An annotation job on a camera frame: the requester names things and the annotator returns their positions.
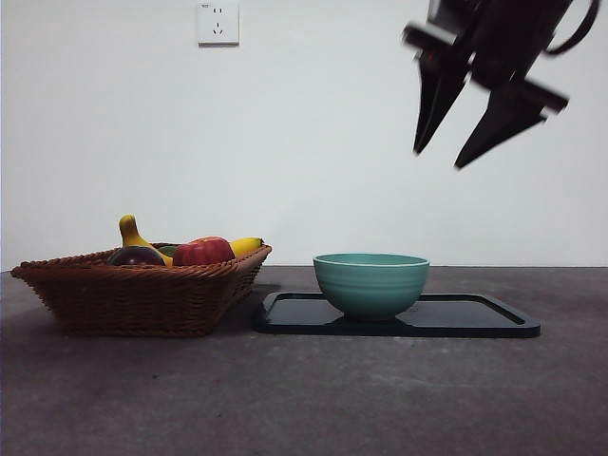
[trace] teal ceramic bowl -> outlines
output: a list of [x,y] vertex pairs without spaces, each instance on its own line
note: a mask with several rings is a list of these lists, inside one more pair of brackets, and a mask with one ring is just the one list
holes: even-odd
[[425,287],[428,260],[390,254],[332,254],[313,259],[319,288],[346,317],[388,320],[406,311]]

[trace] fruit basket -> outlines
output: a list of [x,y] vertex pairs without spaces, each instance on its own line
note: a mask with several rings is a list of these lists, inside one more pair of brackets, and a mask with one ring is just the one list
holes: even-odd
[[272,247],[172,268],[105,264],[116,250],[24,262],[11,274],[33,288],[68,334],[203,336],[251,292]]

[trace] robotic arm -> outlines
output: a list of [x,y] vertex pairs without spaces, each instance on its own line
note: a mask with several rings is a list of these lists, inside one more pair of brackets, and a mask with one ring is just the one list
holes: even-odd
[[421,101],[414,151],[422,152],[465,86],[466,77],[490,90],[487,110],[460,152],[462,168],[492,147],[546,121],[568,99],[525,77],[541,53],[558,55],[591,29],[599,0],[565,43],[549,48],[572,0],[430,0],[427,21],[455,35],[453,43],[412,24],[404,42],[419,49]]

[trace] white wall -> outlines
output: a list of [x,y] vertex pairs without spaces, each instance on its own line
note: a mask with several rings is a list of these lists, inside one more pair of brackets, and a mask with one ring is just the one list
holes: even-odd
[[532,72],[570,105],[457,172],[486,95],[411,153],[400,34],[427,4],[242,0],[241,46],[198,48],[192,0],[5,0],[2,270],[117,246],[126,213],[154,241],[262,236],[267,264],[608,265],[608,8]]

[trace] dark purple fruit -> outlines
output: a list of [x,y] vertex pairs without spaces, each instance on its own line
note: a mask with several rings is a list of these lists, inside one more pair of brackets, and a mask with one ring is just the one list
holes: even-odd
[[107,264],[122,266],[124,264],[158,264],[164,266],[161,255],[150,247],[129,245],[122,247],[107,259]]

